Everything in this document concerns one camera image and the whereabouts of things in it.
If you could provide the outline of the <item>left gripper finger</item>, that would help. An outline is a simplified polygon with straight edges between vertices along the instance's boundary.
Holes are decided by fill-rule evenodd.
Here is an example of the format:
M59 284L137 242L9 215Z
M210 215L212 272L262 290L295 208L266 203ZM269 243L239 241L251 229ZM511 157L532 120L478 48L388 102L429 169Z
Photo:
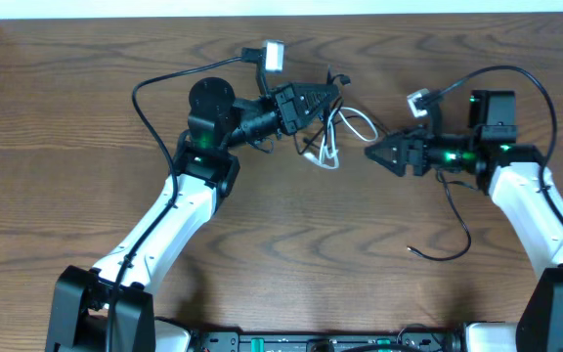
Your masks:
M304 95L300 99L301 129L307 128L313 120L330 107L335 95Z
M293 88L303 101L335 100L339 96L339 89L334 84L294 83Z

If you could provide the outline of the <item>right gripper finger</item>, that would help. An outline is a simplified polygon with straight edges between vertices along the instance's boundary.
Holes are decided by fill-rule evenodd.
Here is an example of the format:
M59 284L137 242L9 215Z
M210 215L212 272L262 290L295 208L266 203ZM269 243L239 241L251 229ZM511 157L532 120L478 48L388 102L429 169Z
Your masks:
M365 149L365 156L398 177L406 174L406 164L399 161L397 153L392 149Z
M377 151L396 150L398 151L404 144L406 135L402 132L392 133L384 137L381 141L365 148L366 153L376 153Z

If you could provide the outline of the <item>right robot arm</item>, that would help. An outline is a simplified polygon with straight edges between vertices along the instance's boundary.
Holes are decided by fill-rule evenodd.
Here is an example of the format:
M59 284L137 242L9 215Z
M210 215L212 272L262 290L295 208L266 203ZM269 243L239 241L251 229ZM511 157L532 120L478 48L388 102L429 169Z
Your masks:
M393 132L366 148L368 159L402 177L430 170L467 172L509 220L538 279L516 323L466 323L448 335L446 351L563 351L563 198L533 145L517 143L515 95L474 90L470 133L446 134L426 89L408 97L412 114L428 124Z

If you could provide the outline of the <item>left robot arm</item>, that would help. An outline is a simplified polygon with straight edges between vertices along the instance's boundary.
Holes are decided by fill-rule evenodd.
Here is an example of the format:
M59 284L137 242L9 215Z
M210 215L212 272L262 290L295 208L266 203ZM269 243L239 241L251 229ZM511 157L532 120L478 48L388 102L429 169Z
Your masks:
M95 265L67 267L56 282L48 351L186 351L190 333L157 318L153 297L190 238L217 212L239 172L232 147L291 136L338 98L333 83L263 87L236 97L209 77L189 94L188 130L171 157L165 185L130 234Z

